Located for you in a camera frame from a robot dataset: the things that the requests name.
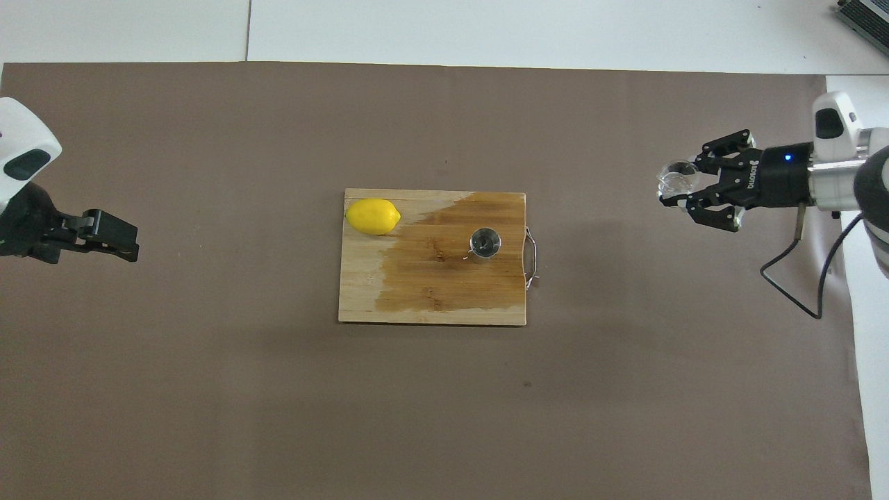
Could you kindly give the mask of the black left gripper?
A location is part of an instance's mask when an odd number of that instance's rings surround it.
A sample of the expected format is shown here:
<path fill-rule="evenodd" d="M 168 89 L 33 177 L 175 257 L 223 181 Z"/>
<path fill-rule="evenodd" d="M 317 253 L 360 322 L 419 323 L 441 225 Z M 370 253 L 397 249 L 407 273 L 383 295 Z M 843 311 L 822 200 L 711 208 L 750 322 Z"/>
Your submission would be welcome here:
<path fill-rule="evenodd" d="M 49 193 L 35 183 L 26 184 L 7 203 L 1 215 L 1 256 L 31 257 L 57 265 L 60 249 L 42 238 L 60 227 L 60 248 L 77 253 L 104 253 L 128 263 L 139 258 L 138 228 L 101 209 L 80 216 L 58 212 Z"/>

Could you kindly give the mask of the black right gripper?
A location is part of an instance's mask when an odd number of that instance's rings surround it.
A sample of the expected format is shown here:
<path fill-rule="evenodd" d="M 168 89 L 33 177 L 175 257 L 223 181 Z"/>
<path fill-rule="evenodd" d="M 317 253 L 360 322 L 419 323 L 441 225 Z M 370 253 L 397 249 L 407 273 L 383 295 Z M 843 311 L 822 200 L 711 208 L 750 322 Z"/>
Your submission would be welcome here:
<path fill-rule="evenodd" d="M 660 202 L 677 208 L 696 224 L 738 232 L 746 208 L 812 206 L 809 167 L 812 143 L 767 149 L 756 148 L 749 129 L 709 140 L 697 155 L 697 168 L 705 174 L 727 175 L 725 199 L 714 189 L 674 190 L 660 186 Z"/>

